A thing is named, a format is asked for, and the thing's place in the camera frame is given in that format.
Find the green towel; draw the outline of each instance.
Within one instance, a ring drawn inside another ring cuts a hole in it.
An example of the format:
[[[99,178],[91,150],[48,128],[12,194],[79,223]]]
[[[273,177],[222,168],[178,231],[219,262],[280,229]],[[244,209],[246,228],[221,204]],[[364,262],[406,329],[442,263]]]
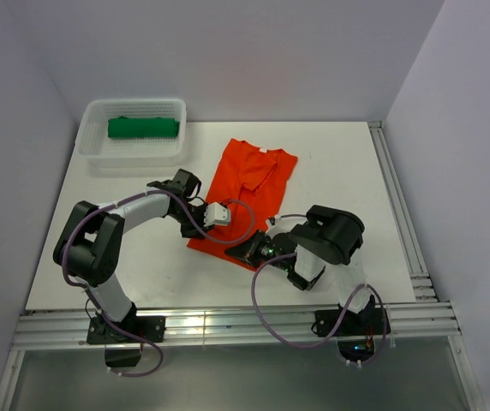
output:
[[[179,126],[180,122],[174,118],[111,118],[108,120],[108,137],[111,139],[176,138]]]

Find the metal frame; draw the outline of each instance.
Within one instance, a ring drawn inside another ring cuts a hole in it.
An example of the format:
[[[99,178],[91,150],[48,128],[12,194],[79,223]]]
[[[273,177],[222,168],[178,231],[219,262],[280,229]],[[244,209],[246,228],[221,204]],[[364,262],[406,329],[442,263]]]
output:
[[[13,401],[16,382],[21,373],[22,361],[24,360],[24,351],[9,351],[9,357],[3,370],[2,380],[0,382],[0,411],[7,411]]]
[[[458,375],[462,380],[464,394],[468,400],[469,409],[471,411],[486,411],[487,406],[483,401],[483,396],[477,379],[475,378],[474,370],[469,363],[468,356],[462,336],[449,336],[449,344],[451,345],[452,356],[457,366]]]
[[[379,159],[386,190],[391,202],[409,267],[417,303],[389,304],[391,338],[447,336],[472,409],[484,409],[468,359],[463,351],[461,331],[451,303],[439,302],[427,272],[418,240],[410,220],[396,171],[385,143],[381,122],[370,122],[369,130]],[[291,341],[315,341],[310,326],[314,311],[335,306],[268,307],[267,320]],[[160,346],[231,345],[276,343],[250,307],[187,310],[139,310],[139,315],[164,315],[166,331]],[[83,311],[27,313],[20,317],[2,383],[0,410],[9,409],[24,354],[28,350],[104,349],[85,344],[89,319]],[[118,344],[110,347],[133,347]]]

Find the clear plastic bin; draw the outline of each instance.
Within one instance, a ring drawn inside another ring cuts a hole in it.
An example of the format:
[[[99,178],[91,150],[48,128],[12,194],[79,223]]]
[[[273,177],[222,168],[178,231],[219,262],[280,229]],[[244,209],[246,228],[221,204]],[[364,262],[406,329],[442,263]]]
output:
[[[176,138],[108,138],[108,120],[172,117],[180,122]],[[178,165],[186,135],[186,105],[178,98],[129,98],[92,101],[77,133],[77,152],[102,168],[159,167]]]

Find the white table surface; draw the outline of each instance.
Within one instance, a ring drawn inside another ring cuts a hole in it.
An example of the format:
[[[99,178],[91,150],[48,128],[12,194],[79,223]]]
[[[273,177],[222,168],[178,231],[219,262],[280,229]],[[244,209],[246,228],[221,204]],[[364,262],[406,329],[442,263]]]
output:
[[[219,122],[187,125],[188,159],[182,167],[203,182],[206,195],[231,138],[298,157],[280,213],[305,213],[313,204],[351,211],[365,223],[358,255],[367,281],[385,302],[414,302],[397,226],[365,122]],[[63,281],[52,251],[75,203],[127,197],[146,183],[172,178],[176,168],[100,170],[73,153],[28,297],[28,310],[83,308],[86,297]],[[295,221],[287,221],[291,228]],[[179,224],[158,218],[123,237],[117,276],[137,307],[246,307],[252,272],[186,247]],[[333,275],[311,291],[293,287],[282,271],[267,267],[258,281],[262,305],[332,304]]]

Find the red shirt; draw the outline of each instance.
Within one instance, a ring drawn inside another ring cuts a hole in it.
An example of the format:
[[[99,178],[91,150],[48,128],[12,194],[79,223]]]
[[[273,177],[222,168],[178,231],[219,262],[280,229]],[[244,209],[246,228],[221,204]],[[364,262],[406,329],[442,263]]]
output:
[[[297,157],[282,149],[261,152],[259,147],[251,146],[247,141],[232,139],[218,163],[217,172],[205,200],[207,203],[228,199],[241,200],[249,204],[254,211],[251,235],[257,229],[266,229],[266,219],[279,212],[287,180],[297,160]],[[243,206],[230,204],[228,209],[231,212],[230,225],[215,227],[209,231],[209,235],[219,240],[234,240],[243,235],[250,225],[251,217]],[[224,254],[226,248],[235,245],[237,244],[217,244],[208,239],[191,239],[188,243],[190,248],[252,269]]]

